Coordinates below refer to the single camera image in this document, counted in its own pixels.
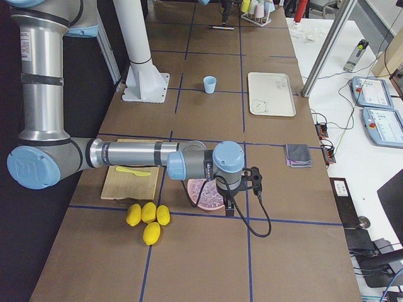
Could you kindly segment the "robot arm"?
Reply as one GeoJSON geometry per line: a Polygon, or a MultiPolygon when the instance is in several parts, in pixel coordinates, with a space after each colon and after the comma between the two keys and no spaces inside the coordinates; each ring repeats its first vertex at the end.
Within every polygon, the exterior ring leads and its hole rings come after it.
{"type": "Polygon", "coordinates": [[[207,5],[209,3],[218,3],[219,12],[222,16],[229,16],[231,14],[232,6],[234,1],[231,0],[198,0],[202,5],[207,5]]]}
{"type": "MultiPolygon", "coordinates": [[[[44,190],[20,186],[6,167],[6,157],[17,146],[23,127],[23,90],[20,82],[19,28],[9,5],[1,2],[1,221],[34,216],[40,221],[61,219],[80,175],[74,174],[44,190]]],[[[74,137],[95,137],[115,91],[95,38],[64,39],[64,122],[74,137]]]]}

